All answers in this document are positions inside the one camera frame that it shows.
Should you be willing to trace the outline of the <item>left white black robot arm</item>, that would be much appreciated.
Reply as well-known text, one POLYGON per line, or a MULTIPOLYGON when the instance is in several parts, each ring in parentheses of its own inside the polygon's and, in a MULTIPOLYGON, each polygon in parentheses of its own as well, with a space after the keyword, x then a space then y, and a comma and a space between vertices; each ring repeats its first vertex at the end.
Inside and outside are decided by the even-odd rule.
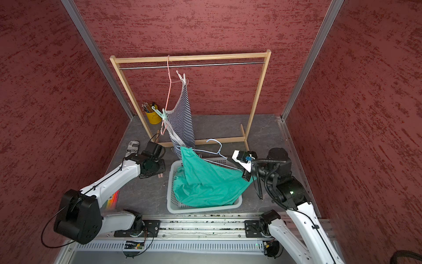
POLYGON ((140 153, 124 157, 121 164, 98 181, 80 190, 70 189, 62 197, 53 230, 79 244, 99 234, 124 232, 131 237, 147 236, 142 215, 134 210, 106 213, 101 208, 109 198, 135 178, 150 178, 166 170, 162 145, 148 142, 140 153))

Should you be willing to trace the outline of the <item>green tank top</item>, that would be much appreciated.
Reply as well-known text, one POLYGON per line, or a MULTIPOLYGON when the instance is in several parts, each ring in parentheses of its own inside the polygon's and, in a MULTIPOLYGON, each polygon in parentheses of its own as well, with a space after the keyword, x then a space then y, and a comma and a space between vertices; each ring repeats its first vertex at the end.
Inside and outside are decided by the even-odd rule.
POLYGON ((231 204, 252 184, 242 179, 240 170, 209 163, 190 148, 182 147, 181 156, 182 167, 175 174, 173 190, 186 205, 231 204))

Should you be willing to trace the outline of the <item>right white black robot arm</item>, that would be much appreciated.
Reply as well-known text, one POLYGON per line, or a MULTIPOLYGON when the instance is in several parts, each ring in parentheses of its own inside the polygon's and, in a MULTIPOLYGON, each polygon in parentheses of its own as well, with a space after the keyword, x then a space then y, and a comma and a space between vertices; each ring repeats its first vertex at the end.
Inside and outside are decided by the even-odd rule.
POLYGON ((255 178, 272 202, 281 207, 295 224, 297 238, 281 216, 270 210, 261 214, 258 230, 279 243, 297 264, 341 264, 343 260, 320 223, 308 191, 292 174, 292 161, 283 148, 272 148, 266 158, 253 151, 235 151, 233 161, 244 174, 255 178))

